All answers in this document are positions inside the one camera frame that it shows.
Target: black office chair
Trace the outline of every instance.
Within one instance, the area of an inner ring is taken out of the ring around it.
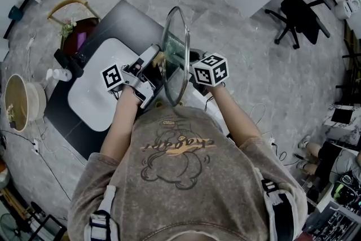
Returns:
[[[326,4],[326,6],[331,10],[331,7],[326,2],[326,0],[316,0],[309,4],[303,0],[283,0],[281,3],[281,10],[286,15],[286,17],[266,9],[265,13],[272,14],[286,23],[286,28],[282,32],[281,36],[275,39],[275,44],[280,44],[281,39],[288,31],[291,31],[294,41],[296,42],[296,44],[293,45],[294,49],[300,48],[297,33],[303,33],[313,45],[317,43],[319,30],[321,30],[326,35],[326,37],[329,38],[329,31],[322,24],[316,13],[311,8],[312,6],[316,6],[322,3]]]

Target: black table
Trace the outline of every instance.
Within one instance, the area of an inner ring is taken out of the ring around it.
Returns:
[[[161,25],[125,0],[121,0],[81,46],[81,53],[85,56],[84,66],[108,38],[120,40],[140,55],[152,44],[160,45],[162,33]],[[47,103],[45,116],[69,144],[88,159],[91,153],[100,151],[108,130],[93,131],[70,108],[68,93],[75,80],[73,78],[69,82],[58,82]],[[155,95],[160,89],[161,85],[158,84]]]

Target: gray marble floor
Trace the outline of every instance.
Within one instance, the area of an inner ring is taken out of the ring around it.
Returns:
[[[60,45],[60,29],[56,23],[48,21],[46,15],[60,1],[43,0],[41,4],[31,1],[28,4],[22,21],[15,24],[9,37],[10,52],[1,64],[3,88],[13,73],[23,73],[25,47],[29,33],[35,30],[37,34],[31,48],[29,69],[33,80],[46,86],[47,97],[50,97],[56,81],[46,82],[45,74],[48,68],[59,67],[53,54]],[[88,1],[104,16],[120,0]],[[266,105],[265,116],[258,126],[262,132],[273,133],[279,153],[288,153],[285,164],[294,161],[292,152],[303,135],[311,133],[315,139],[322,139],[320,124],[327,107],[337,98],[334,86],[342,80],[345,69],[341,55],[346,52],[343,23],[325,6],[317,6],[314,10],[331,32],[331,38],[320,34],[317,45],[313,46],[299,36],[301,49],[295,51],[289,35],[279,46],[274,44],[282,24],[266,15],[264,9],[246,19],[225,0],[127,1],[162,25],[170,9],[181,6],[190,26],[191,46],[227,57],[231,75],[226,85],[238,104],[247,113],[256,103]],[[280,2],[272,0],[266,7],[277,10]],[[81,19],[86,11],[70,5],[57,15]],[[190,106],[201,106],[194,100],[191,86],[184,99]],[[252,118],[258,121],[263,111],[262,106],[257,107]],[[4,110],[0,124],[2,129],[9,129]],[[40,138],[42,133],[44,140],[40,152],[71,196],[86,160],[47,119],[33,122],[23,135],[33,139]],[[6,137],[8,149],[2,152],[3,158],[20,193],[27,201],[37,202],[56,217],[65,217],[69,200],[44,161],[32,152],[27,141],[8,134]],[[296,174],[293,166],[288,168]]]

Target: black shorts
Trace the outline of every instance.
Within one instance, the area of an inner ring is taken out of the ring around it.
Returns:
[[[317,167],[315,176],[329,180],[334,161],[336,161],[341,150],[342,148],[340,147],[324,142],[321,150],[318,152],[318,158],[321,160],[321,163]]]

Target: brown t-shirt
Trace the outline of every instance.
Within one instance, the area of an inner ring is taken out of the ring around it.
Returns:
[[[305,193],[261,139],[239,149],[202,110],[154,109],[134,124],[120,163],[102,154],[90,156],[73,195],[69,236],[83,241],[89,216],[110,184],[117,187],[111,217],[120,240],[168,240],[194,231],[218,240],[268,240],[255,168],[294,196],[301,230]]]

